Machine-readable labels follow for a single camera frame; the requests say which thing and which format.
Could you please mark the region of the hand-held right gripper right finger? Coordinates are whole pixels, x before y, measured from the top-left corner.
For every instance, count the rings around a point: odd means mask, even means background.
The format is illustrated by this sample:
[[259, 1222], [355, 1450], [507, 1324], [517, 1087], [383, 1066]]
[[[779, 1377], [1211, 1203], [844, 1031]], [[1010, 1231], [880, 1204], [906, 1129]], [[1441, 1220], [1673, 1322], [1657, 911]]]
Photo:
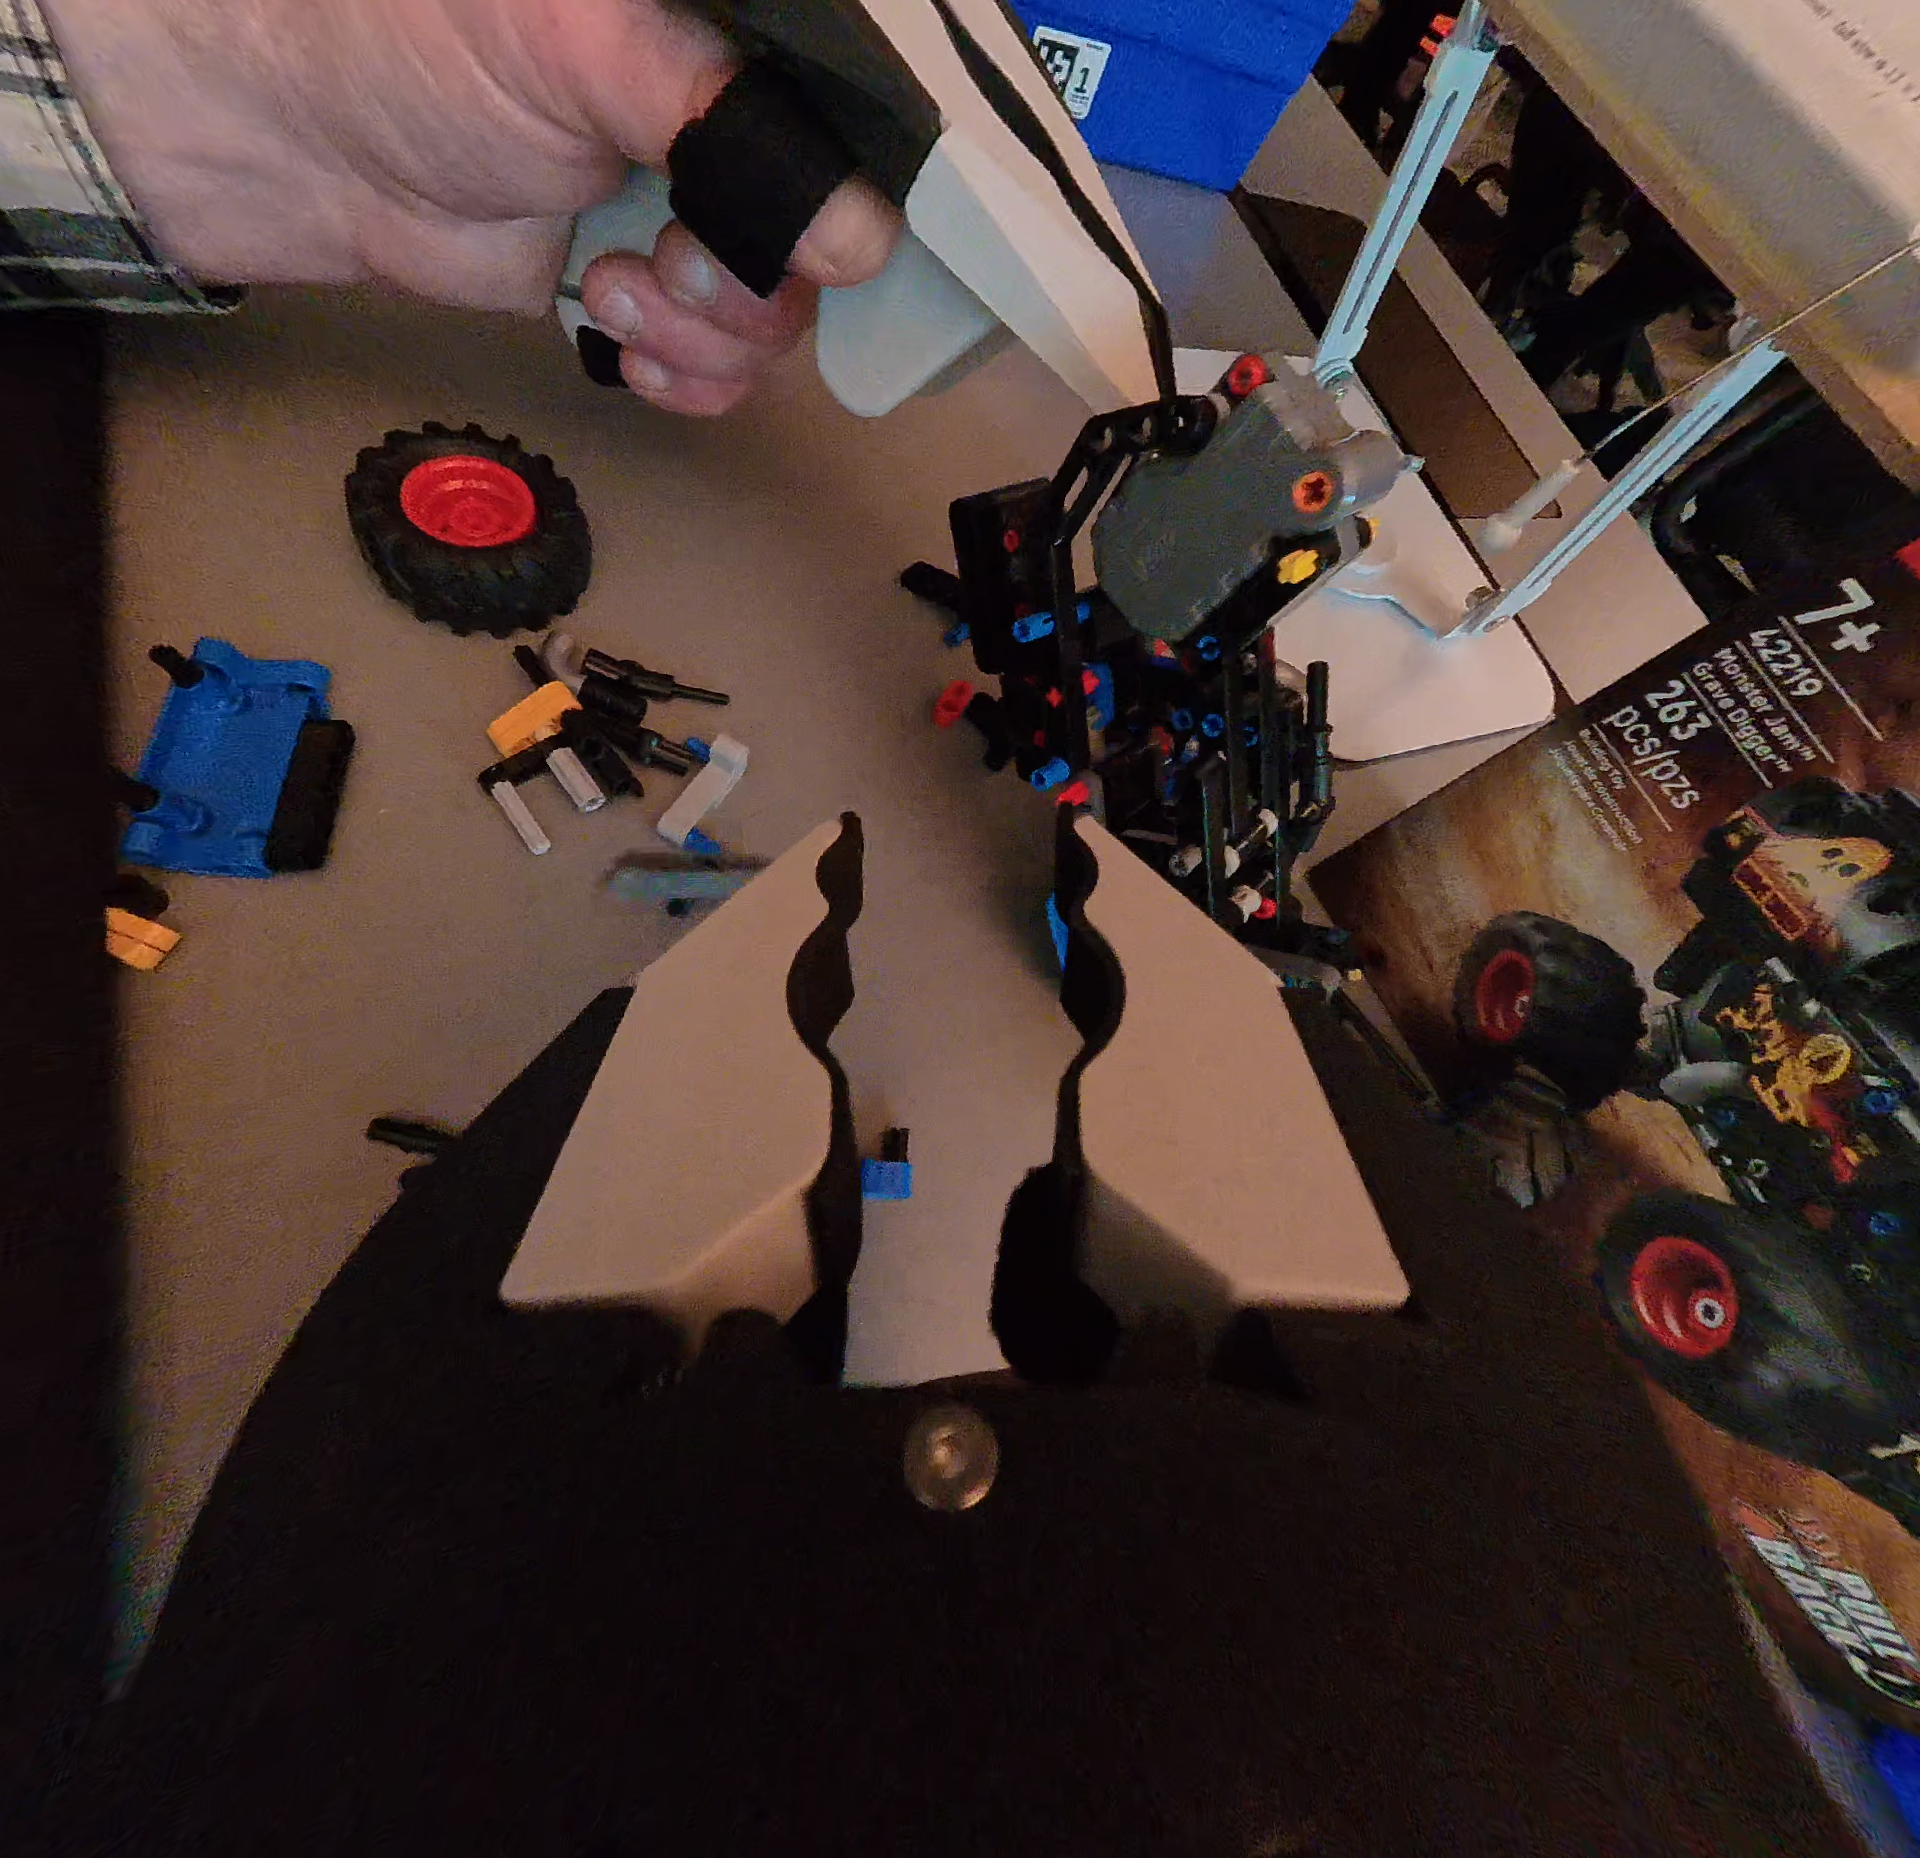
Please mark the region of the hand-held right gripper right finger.
[[1204, 1352], [1250, 1316], [1399, 1315], [1408, 1275], [1280, 978], [1090, 815], [1062, 815], [1054, 903], [1069, 1283]]

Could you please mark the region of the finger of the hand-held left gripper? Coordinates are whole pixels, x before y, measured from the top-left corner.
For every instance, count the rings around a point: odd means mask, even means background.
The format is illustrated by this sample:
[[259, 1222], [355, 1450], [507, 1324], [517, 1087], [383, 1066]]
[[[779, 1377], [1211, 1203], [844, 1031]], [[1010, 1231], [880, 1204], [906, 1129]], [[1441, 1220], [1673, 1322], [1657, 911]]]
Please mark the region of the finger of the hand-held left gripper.
[[888, 415], [1026, 347], [1090, 410], [1175, 393], [1165, 310], [1037, 48], [1003, 0], [855, 0], [928, 94], [934, 139], [869, 283], [819, 298], [816, 361]]

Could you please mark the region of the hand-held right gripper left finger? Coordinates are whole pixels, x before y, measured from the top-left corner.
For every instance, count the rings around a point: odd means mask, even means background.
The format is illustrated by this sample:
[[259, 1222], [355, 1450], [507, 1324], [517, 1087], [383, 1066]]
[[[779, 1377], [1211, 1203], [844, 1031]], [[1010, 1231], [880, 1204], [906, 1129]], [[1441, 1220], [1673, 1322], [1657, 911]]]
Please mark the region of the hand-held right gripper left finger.
[[841, 1306], [861, 1245], [851, 1009], [864, 830], [846, 813], [635, 978], [498, 1294], [671, 1326]]

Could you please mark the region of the pale beam with blue pins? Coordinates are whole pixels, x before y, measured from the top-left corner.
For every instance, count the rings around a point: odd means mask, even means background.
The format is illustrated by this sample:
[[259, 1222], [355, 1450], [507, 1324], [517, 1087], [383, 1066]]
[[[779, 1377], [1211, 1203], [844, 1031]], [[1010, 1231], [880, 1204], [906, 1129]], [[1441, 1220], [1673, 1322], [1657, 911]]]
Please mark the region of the pale beam with blue pins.
[[749, 748], [732, 738], [730, 733], [717, 733], [709, 742], [693, 750], [700, 760], [698, 771], [676, 801], [657, 816], [653, 833], [661, 843], [684, 855], [722, 858], [726, 848], [708, 833], [708, 821], [739, 784], [752, 755]]

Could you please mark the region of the toy truck chassis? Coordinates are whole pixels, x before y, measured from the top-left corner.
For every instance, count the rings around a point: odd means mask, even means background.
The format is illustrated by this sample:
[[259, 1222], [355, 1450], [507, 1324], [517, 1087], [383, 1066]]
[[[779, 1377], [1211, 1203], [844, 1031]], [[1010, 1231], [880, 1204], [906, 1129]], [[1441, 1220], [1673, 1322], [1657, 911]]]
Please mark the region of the toy truck chassis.
[[1273, 625], [1376, 548], [1380, 503], [1417, 471], [1255, 352], [1088, 421], [1050, 478], [949, 504], [956, 571], [902, 571], [980, 675], [934, 727], [971, 727], [988, 773], [1096, 816], [1284, 982], [1353, 981], [1350, 934], [1291, 888], [1334, 813], [1329, 667], [1287, 668]]

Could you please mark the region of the grey desk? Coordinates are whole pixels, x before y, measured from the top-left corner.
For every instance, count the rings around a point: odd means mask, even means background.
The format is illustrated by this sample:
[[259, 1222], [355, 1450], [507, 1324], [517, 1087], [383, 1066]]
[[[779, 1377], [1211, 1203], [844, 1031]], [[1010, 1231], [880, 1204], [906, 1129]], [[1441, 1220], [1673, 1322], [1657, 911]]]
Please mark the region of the grey desk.
[[107, 682], [131, 758], [151, 646], [214, 636], [330, 668], [355, 731], [323, 870], [170, 879], [180, 948], [122, 990], [128, 1406], [107, 1678], [142, 1655], [182, 1539], [305, 1310], [397, 1172], [376, 1117], [465, 1127], [669, 918], [611, 865], [669, 792], [574, 813], [536, 786], [536, 858], [478, 792], [483, 731], [525, 681], [510, 646], [415, 622], [343, 510], [360, 449], [424, 421], [547, 455], [592, 534], [584, 645], [732, 696], [671, 734], [749, 755], [717, 839], [774, 858], [846, 810], [865, 833], [855, 1003], [831, 1051], [860, 1136], [909, 1131], [915, 1196], [874, 1210], [847, 1377], [894, 1387], [1000, 1367], [998, 1224], [1050, 1146], [1069, 1054], [1046, 972], [1050, 806], [929, 723], [961, 675], [900, 568], [948, 560], [948, 503], [1050, 474], [1088, 419], [1019, 345], [875, 421], [812, 343], [720, 421], [594, 387], [538, 319], [376, 288], [259, 286], [222, 319], [109, 331]]

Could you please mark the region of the person's left hand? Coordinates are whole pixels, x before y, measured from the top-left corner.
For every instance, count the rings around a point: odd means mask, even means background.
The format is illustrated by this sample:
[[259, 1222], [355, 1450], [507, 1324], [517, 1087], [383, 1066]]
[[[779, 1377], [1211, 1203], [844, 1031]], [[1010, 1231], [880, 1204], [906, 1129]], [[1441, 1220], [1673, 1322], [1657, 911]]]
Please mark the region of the person's left hand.
[[542, 317], [574, 223], [737, 69], [674, 0], [37, 0], [118, 186], [215, 286]]

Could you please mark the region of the blue storage bin with tag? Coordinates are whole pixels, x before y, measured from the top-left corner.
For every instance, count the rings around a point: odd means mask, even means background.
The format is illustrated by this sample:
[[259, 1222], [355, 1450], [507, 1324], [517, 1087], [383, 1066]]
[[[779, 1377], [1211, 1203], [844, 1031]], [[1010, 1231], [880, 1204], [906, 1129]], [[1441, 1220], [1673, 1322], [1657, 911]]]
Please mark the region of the blue storage bin with tag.
[[1358, 0], [1008, 3], [1100, 163], [1229, 193]]

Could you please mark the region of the toy truck set box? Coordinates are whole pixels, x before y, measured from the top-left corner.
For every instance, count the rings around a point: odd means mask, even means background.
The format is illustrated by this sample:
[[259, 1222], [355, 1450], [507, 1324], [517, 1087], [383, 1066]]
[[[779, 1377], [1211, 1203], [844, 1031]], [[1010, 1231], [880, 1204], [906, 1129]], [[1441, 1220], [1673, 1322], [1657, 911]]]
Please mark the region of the toy truck set box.
[[1474, 1165], [1520, 1062], [1582, 1117], [1520, 1212], [1784, 1653], [1913, 1734], [1915, 581], [1749, 599], [1310, 875]]

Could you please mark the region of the black angled connector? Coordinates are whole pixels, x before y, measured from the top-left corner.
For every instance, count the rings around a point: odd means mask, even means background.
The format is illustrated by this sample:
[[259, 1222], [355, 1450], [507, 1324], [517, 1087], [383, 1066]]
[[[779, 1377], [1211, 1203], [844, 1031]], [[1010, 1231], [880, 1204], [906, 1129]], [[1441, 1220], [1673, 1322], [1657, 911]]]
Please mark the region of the black angled connector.
[[596, 791], [611, 801], [642, 797], [642, 771], [688, 779], [704, 760], [678, 741], [631, 721], [606, 719], [586, 709], [563, 713], [560, 737]]

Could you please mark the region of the orange curved block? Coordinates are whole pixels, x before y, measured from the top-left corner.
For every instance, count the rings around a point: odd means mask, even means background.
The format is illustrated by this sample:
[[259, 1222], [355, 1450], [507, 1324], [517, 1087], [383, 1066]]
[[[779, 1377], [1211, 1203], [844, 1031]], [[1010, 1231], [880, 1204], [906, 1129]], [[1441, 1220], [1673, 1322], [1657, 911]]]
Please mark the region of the orange curved block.
[[563, 734], [563, 721], [582, 713], [574, 690], [561, 681], [538, 685], [486, 727], [494, 756], [504, 762]]

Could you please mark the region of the black pin with shaft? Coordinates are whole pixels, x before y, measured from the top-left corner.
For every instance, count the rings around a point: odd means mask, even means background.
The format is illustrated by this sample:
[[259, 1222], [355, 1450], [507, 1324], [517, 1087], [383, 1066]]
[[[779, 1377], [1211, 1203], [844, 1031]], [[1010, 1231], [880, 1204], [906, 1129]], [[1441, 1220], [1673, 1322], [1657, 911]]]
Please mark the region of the black pin with shaft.
[[582, 686], [587, 681], [603, 693], [635, 696], [645, 703], [690, 703], [709, 709], [732, 705], [732, 696], [723, 690], [690, 685], [665, 670], [653, 670], [598, 649], [587, 649], [582, 657]]

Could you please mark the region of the white document stand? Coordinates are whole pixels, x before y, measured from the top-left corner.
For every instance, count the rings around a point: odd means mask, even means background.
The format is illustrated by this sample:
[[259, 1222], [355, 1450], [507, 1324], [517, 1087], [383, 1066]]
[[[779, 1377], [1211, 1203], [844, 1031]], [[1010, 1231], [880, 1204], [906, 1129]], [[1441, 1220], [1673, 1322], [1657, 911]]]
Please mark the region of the white document stand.
[[[1763, 349], [1915, 485], [1918, 104], [1811, 63], [1772, 0], [1478, 0], [1739, 307]], [[1275, 625], [1331, 668], [1336, 755], [1374, 764], [1544, 724], [1556, 688], [1615, 681], [1699, 625], [1626, 519], [1627, 480], [1582, 471], [1566, 517], [1486, 567], [1438, 503], [1386, 504], [1380, 595], [1348, 572]]]

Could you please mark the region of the orange block with black pin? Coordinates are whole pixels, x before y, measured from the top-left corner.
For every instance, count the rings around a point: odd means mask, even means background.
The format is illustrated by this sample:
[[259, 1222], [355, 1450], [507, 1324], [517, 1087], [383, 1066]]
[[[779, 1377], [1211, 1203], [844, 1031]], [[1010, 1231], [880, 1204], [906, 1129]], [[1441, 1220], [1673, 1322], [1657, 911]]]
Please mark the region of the orange block with black pin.
[[107, 957], [131, 972], [155, 972], [180, 946], [180, 933], [165, 923], [170, 907], [170, 894], [151, 879], [122, 870], [104, 904]]

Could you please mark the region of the black wheel with red hub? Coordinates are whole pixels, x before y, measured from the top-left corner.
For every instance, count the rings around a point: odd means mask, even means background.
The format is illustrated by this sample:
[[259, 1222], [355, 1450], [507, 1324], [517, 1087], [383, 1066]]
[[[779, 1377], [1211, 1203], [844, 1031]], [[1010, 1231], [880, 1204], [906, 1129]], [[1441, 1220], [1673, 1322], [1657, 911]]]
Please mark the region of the black wheel with red hub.
[[381, 592], [456, 636], [543, 632], [592, 581], [592, 529], [571, 480], [511, 435], [388, 430], [355, 455], [343, 503]]

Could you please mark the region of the blue body panel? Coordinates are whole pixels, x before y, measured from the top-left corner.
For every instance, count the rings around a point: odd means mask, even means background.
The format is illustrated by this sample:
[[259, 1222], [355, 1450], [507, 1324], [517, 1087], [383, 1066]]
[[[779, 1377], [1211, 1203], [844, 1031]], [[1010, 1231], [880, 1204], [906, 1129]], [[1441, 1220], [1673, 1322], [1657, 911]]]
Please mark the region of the blue body panel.
[[322, 870], [355, 750], [354, 727], [331, 715], [331, 672], [209, 636], [148, 657], [168, 688], [137, 766], [120, 780], [118, 858], [223, 881]]

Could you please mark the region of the printed instruction sheet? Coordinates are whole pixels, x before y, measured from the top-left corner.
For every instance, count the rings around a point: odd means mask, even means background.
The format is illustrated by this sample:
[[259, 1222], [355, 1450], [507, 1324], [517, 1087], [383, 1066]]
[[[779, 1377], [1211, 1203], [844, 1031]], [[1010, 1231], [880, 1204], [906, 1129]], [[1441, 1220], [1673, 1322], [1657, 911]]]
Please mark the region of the printed instruction sheet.
[[1895, 115], [1918, 107], [1918, 0], [1770, 0], [1807, 32], [1811, 65], [1890, 103]]

